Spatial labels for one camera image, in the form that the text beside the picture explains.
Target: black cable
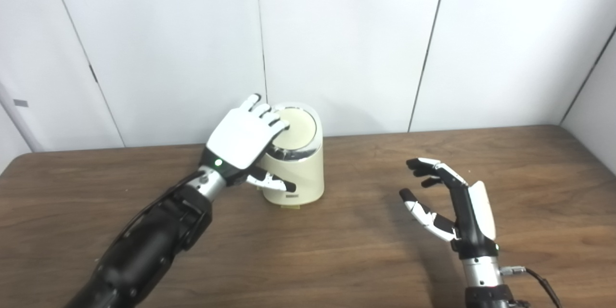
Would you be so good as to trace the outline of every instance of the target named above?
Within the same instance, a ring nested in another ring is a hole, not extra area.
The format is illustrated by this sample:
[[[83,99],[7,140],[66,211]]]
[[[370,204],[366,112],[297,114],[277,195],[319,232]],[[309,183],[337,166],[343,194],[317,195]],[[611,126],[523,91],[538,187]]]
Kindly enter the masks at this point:
[[[105,254],[103,254],[102,257],[104,257],[107,253],[107,251],[109,251],[109,249],[111,249],[111,247],[113,247],[117,242],[119,242],[119,240],[121,240],[124,235],[126,234],[127,231],[130,230],[130,228],[132,227],[132,225],[135,225],[135,223],[147,212],[150,211],[150,209],[152,209],[153,207],[155,207],[156,205],[158,205],[159,203],[161,203],[161,201],[163,201],[164,199],[166,199],[168,196],[170,196],[171,194],[173,194],[178,188],[183,187],[183,185],[185,185],[186,183],[188,183],[189,181],[201,176],[203,174],[203,171],[195,171],[189,175],[187,175],[186,177],[183,177],[182,179],[180,179],[178,181],[178,183],[176,183],[174,186],[172,186],[171,188],[168,188],[167,191],[165,191],[161,196],[159,196],[158,198],[156,198],[156,200],[152,201],[149,205],[146,205],[145,208],[143,208],[141,211],[139,211],[134,217],[132,217],[132,219],[126,224],[126,226],[124,226],[124,228],[122,229],[121,232],[119,232],[119,234],[117,234],[116,238],[114,239],[114,241],[112,242],[112,244],[110,244],[110,246],[107,248],[107,250],[105,251]]]
[[[548,282],[547,279],[538,275],[536,271],[533,271],[532,269],[528,267],[526,267],[526,273],[532,275],[533,277],[535,277],[535,279],[537,279],[539,284],[541,284],[541,287],[543,288],[543,290],[545,290],[545,292],[548,293],[548,296],[550,297],[550,299],[552,299],[552,302],[554,302],[554,305],[557,306],[557,308],[563,308],[563,305],[561,305],[561,300],[558,299],[558,296],[552,289],[552,286],[550,286],[550,283]]]

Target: small sticker on wall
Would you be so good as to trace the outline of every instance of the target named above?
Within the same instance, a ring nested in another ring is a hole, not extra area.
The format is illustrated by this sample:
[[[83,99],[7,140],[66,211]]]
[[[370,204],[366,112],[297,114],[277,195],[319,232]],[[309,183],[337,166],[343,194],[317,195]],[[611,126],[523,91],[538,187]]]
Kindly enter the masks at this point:
[[[18,107],[28,107],[28,102],[26,100],[18,100],[14,98],[13,103]]]

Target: cable connector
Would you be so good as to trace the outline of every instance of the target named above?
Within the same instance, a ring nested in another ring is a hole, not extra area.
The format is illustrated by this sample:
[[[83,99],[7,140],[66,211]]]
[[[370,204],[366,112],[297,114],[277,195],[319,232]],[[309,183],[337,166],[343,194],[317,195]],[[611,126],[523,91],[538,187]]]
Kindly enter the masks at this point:
[[[526,273],[526,267],[524,266],[505,266],[500,268],[502,276],[518,275]]]

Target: white hand cover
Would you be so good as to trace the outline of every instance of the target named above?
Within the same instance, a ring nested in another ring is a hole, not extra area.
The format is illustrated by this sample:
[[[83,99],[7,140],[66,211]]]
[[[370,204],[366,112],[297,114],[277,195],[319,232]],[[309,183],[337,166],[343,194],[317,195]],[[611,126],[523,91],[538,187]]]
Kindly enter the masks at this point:
[[[255,163],[266,146],[288,124],[271,112],[268,104],[256,106],[258,94],[227,113],[214,130],[206,146],[227,164],[245,170]]]

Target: black forearm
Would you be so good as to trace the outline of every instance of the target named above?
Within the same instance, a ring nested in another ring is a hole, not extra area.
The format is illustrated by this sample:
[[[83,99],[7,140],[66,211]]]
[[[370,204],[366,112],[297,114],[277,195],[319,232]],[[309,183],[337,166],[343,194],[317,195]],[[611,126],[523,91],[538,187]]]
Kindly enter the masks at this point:
[[[136,306],[211,220],[207,198],[189,185],[178,188],[109,247],[90,281],[65,308]]]

